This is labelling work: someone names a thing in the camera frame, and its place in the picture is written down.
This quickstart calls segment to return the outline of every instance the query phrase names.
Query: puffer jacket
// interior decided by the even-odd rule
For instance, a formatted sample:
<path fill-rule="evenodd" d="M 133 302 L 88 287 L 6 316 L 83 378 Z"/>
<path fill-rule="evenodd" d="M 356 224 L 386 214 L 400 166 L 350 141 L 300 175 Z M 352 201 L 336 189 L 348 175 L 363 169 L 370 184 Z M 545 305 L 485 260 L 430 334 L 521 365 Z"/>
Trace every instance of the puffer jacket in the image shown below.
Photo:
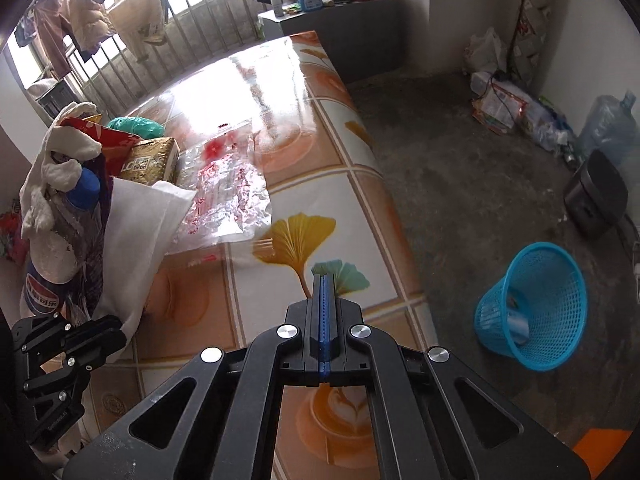
<path fill-rule="evenodd" d="M 115 34 L 102 3 L 105 0 L 70 0 L 69 21 L 82 50 L 95 51 L 96 46 Z"/>

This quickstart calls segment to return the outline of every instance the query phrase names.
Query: gray floor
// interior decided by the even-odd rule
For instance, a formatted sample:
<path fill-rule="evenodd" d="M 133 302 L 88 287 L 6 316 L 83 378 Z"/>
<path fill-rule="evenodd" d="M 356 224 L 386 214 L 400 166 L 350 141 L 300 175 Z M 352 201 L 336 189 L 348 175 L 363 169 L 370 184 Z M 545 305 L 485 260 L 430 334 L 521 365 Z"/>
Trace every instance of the gray floor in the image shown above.
<path fill-rule="evenodd" d="M 439 341 L 569 446 L 588 428 L 631 429 L 640 408 L 640 306 L 615 231 L 583 241 L 564 217 L 570 176 L 519 135 L 497 136 L 470 114 L 461 75 L 377 76 L 350 86 L 398 207 Z M 536 373 L 482 348 L 473 313 L 527 244 L 571 253 L 589 291 L 574 356 Z"/>

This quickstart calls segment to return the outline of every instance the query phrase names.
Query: green plastic bag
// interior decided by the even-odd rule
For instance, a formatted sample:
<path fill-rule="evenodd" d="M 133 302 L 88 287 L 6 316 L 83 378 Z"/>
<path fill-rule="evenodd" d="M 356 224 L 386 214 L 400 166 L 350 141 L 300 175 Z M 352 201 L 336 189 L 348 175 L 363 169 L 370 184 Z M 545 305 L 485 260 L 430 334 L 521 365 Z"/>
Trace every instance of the green plastic bag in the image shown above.
<path fill-rule="evenodd" d="M 109 121 L 107 128 L 134 134 L 145 140 L 164 136 L 164 126 L 144 117 L 116 117 Z"/>

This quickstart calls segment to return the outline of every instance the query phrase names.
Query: white paper towel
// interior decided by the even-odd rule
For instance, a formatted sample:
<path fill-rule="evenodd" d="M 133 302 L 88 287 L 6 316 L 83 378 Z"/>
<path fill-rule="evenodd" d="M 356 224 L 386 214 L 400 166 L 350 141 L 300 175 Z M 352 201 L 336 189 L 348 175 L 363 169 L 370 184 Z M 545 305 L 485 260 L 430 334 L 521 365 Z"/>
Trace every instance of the white paper towel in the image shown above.
<path fill-rule="evenodd" d="M 104 286 L 93 319 L 118 316 L 127 344 L 138 328 L 146 295 L 194 194 L 164 181 L 149 187 L 113 179 L 111 212 L 104 233 Z M 112 354 L 107 361 L 113 363 L 121 353 Z"/>

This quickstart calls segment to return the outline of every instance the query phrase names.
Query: black trash can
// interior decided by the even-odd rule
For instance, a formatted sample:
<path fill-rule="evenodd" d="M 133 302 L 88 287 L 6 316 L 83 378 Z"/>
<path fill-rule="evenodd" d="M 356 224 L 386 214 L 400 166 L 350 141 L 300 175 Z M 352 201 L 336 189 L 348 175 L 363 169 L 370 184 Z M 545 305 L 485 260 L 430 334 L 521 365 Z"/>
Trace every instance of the black trash can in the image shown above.
<path fill-rule="evenodd" d="M 600 150 L 593 150 L 564 188 L 567 214 L 585 238 L 598 238 L 617 224 L 627 199 L 622 177 Z"/>

